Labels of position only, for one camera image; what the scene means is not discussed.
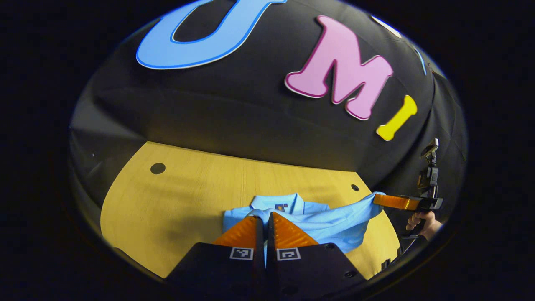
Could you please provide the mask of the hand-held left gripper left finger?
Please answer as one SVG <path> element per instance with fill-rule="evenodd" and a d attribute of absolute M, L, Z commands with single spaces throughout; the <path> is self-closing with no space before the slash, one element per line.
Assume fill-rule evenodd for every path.
<path fill-rule="evenodd" d="M 211 243 L 196 243 L 167 276 L 180 301 L 263 301 L 263 224 L 246 217 Z"/>

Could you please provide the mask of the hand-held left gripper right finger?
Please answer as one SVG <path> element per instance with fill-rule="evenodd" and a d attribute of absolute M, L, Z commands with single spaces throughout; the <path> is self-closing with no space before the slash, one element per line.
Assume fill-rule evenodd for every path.
<path fill-rule="evenodd" d="M 340 248 L 319 243 L 279 213 L 267 229 L 267 291 L 273 301 L 326 301 L 365 282 Z"/>

